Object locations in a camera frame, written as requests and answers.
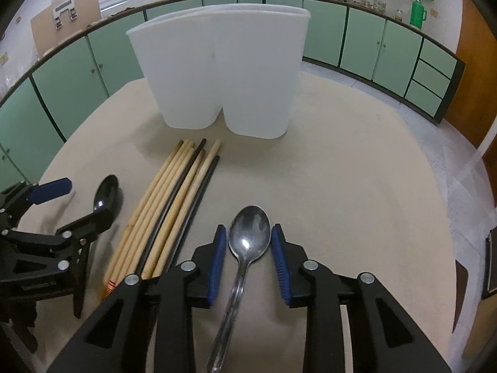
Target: wooden stick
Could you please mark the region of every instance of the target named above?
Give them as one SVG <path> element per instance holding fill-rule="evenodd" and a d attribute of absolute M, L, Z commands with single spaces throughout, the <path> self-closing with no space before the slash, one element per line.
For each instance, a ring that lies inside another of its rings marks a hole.
<path fill-rule="evenodd" d="M 164 244 L 163 248 L 161 249 L 160 257 L 158 258 L 157 264 L 156 264 L 156 266 L 153 270 L 153 273 L 152 273 L 153 277 L 159 276 L 162 273 L 162 270 L 164 269 L 164 266 L 166 265 L 167 258 L 169 257 L 169 254 L 171 252 L 171 248 L 174 244 L 176 235 L 178 234 L 178 232 L 181 228 L 181 224 L 183 223 L 183 220 L 185 219 L 185 216 L 188 213 L 188 209 L 190 208 L 190 205 L 193 201 L 193 198 L 195 197 L 195 194 L 197 193 L 197 190 L 200 187 L 200 184 L 202 183 L 202 180 L 204 179 L 205 174 L 207 173 L 207 170 L 209 169 L 209 167 L 212 163 L 212 160 L 215 157 L 215 155 L 217 154 L 217 152 L 219 151 L 220 147 L 221 147 L 221 141 L 219 139 L 217 139 L 214 142 L 214 145 L 212 146 L 209 154 L 207 155 L 207 158 L 205 159 L 204 163 L 202 164 L 200 171 L 196 175 L 195 180 L 193 181 L 193 184 L 191 185 L 190 189 L 188 190 L 188 194 L 185 198 L 185 201 L 183 202 L 183 204 L 181 206 L 180 212 L 177 215 L 175 224 L 173 225 L 171 231 L 168 233 L 168 237 L 165 240 L 165 244 Z"/>
<path fill-rule="evenodd" d="M 141 275 L 142 279 L 148 279 L 152 277 L 153 270 L 155 269 L 155 266 L 161 254 L 164 243 L 166 242 L 166 238 L 168 237 L 169 232 L 173 227 L 173 223 L 175 222 L 178 212 L 180 211 L 181 205 L 185 200 L 185 196 L 188 192 L 188 189 L 190 188 L 190 185 L 193 182 L 195 175 L 197 174 L 197 170 L 200 168 L 200 164 L 202 163 L 204 155 L 205 155 L 205 150 L 202 150 L 202 152 L 195 159 L 195 162 L 193 163 L 190 171 L 188 172 L 188 175 L 186 176 L 183 185 L 181 186 L 178 194 L 176 195 L 175 200 L 172 203 L 171 209 L 167 213 L 166 218 L 162 223 L 162 226 L 157 234 L 156 240 L 153 243 L 153 247 L 152 250 L 150 251 L 147 261 L 145 262 L 145 268 L 143 268 L 143 272 Z"/>
<path fill-rule="evenodd" d="M 135 255 L 136 248 L 139 246 L 141 235 L 140 233 L 147 228 L 150 218 L 157 206 L 157 203 L 162 199 L 163 192 L 170 185 L 172 178 L 175 176 L 178 168 L 180 168 L 184 159 L 188 159 L 191 155 L 188 155 L 189 151 L 192 150 L 193 142 L 187 141 L 183 143 L 180 150 L 176 153 L 175 157 L 167 167 L 166 172 L 162 175 L 159 180 L 156 189 L 153 191 L 152 195 L 147 201 L 147 204 L 143 208 L 138 220 L 136 221 L 133 229 L 131 230 L 129 240 L 130 245 L 126 249 L 127 251 L 122 251 L 120 258 L 118 259 L 114 270 L 112 271 L 111 278 L 109 279 L 108 289 L 111 291 L 121 282 L 120 276 L 125 274 L 127 267 L 130 263 L 130 259 Z"/>
<path fill-rule="evenodd" d="M 145 207 L 148 198 L 150 198 L 150 195 L 152 194 L 153 190 L 157 186 L 159 180 L 161 179 L 162 175 L 166 171 L 167 167 L 171 163 L 172 159 L 175 157 L 176 153 L 180 150 L 181 145 L 183 144 L 183 140 L 180 140 L 180 142 L 176 145 L 176 147 L 172 150 L 171 154 L 169 154 L 169 157 L 167 157 L 166 161 L 162 165 L 161 169 L 157 172 L 156 176 L 153 178 L 152 182 L 148 186 L 147 190 L 143 194 L 142 198 L 140 199 L 140 203 L 138 203 L 138 206 L 136 207 L 135 211 L 131 215 L 131 217 L 128 220 L 128 223 L 126 224 L 126 228 L 124 229 L 121 241 L 119 241 L 119 245 L 117 246 L 116 250 L 114 251 L 114 254 L 112 255 L 112 258 L 109 262 L 109 265 L 107 266 L 107 270 L 105 272 L 105 275 L 103 277 L 103 284 L 105 287 L 107 287 L 107 284 L 110 280 L 110 276 L 112 274 L 112 271 L 114 269 L 114 266 L 117 263 L 117 260 L 119 259 L 119 256 L 121 255 L 123 248 L 127 245 L 129 245 L 129 235 L 131 233 L 131 230 L 133 229 L 133 226 L 135 225 L 136 221 L 138 220 L 138 217 L 140 216 L 140 213 L 142 212 L 143 208 Z"/>
<path fill-rule="evenodd" d="M 160 194 L 157 196 L 156 201 L 153 204 L 153 208 L 150 210 L 150 214 L 147 215 L 147 219 L 136 235 L 136 246 L 131 252 L 132 255 L 126 259 L 126 262 L 119 273 L 119 277 L 117 279 L 118 282 L 121 282 L 121 280 L 123 280 L 126 275 L 134 273 L 143 249 L 145 248 L 145 245 L 147 243 L 147 240 L 150 237 L 153 227 L 155 226 L 155 223 L 161 214 L 162 208 L 166 204 L 169 195 L 174 189 L 176 182 L 180 179 L 181 173 L 186 168 L 186 165 L 188 164 L 188 161 L 190 160 L 194 152 L 195 150 L 193 148 L 188 149 L 188 152 L 185 153 L 185 156 L 182 159 L 181 165 L 177 168 L 173 178 L 170 180 L 168 187 L 166 187 L 166 184 L 164 184 L 164 189 L 161 189 Z"/>

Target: wooden board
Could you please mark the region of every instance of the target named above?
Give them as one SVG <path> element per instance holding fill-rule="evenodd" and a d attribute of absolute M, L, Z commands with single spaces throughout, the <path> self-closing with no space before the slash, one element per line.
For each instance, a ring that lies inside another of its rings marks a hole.
<path fill-rule="evenodd" d="M 456 55 L 466 67 L 445 118 L 478 147 L 497 114 L 497 40 L 471 0 L 463 0 Z"/>
<path fill-rule="evenodd" d="M 56 29 L 53 9 L 65 1 L 67 0 L 55 0 L 31 20 L 34 43 L 40 58 L 70 36 L 83 31 L 92 22 L 102 19 L 98 0 L 74 0 L 78 17 L 71 21 L 68 11 L 61 13 L 62 27 Z"/>

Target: beige table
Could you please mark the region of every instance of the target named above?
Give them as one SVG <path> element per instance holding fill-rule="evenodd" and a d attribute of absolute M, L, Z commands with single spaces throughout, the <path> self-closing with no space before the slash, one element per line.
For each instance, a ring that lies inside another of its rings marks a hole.
<path fill-rule="evenodd" d="M 192 225 L 180 260 L 229 226 L 239 209 L 262 206 L 287 240 L 335 273 L 374 273 L 442 355 L 455 307 L 455 268 L 445 207 L 417 141 L 396 112 L 365 93 L 300 75 L 287 133 L 276 140 L 238 136 L 222 115 L 201 131 L 167 127 L 145 80 L 103 103 L 71 136 L 41 182 L 73 181 L 73 194 L 33 206 L 20 229 L 53 233 L 91 209 L 94 192 L 116 174 L 124 205 L 110 231 L 93 244 L 83 317 L 71 297 L 38 303 L 33 362 L 44 371 L 97 305 L 106 264 L 140 197 L 179 139 L 221 138 L 221 161 Z M 213 309 L 194 311 L 197 365 L 206 360 L 235 276 L 228 252 Z M 287 309 L 271 255 L 248 273 L 225 362 L 226 372 L 300 372 L 305 310 Z M 348 348 L 350 341 L 345 339 Z"/>

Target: metal spoon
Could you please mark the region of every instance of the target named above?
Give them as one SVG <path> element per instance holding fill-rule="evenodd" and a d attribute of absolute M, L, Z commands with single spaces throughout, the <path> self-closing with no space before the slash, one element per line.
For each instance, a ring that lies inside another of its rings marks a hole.
<path fill-rule="evenodd" d="M 221 371 L 242 299 L 247 269 L 266 252 L 271 241 L 270 226 L 266 213 L 258 206 L 247 206 L 240 210 L 231 223 L 228 243 L 238 260 L 238 271 L 223 320 L 205 365 L 206 373 Z"/>

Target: wooden door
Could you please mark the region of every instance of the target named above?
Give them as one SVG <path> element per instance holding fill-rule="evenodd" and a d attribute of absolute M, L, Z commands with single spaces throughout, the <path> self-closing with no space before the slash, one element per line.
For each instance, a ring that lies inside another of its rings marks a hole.
<path fill-rule="evenodd" d="M 370 80 L 378 59 L 385 19 L 350 8 L 340 68 Z"/>
<path fill-rule="evenodd" d="M 108 98 L 86 38 L 48 59 L 33 78 L 66 139 Z"/>
<path fill-rule="evenodd" d="M 143 12 L 114 21 L 88 35 L 91 50 L 109 95 L 124 84 L 143 78 L 126 31 L 145 22 Z"/>
<path fill-rule="evenodd" d="M 373 81 L 403 96 L 416 65 L 422 36 L 387 21 Z"/>
<path fill-rule="evenodd" d="M 463 0 L 456 55 L 466 67 L 445 118 L 478 147 L 497 115 L 497 40 L 471 0 Z"/>
<path fill-rule="evenodd" d="M 304 0 L 304 8 L 311 13 L 304 56 L 338 66 L 347 7 L 324 1 Z"/>

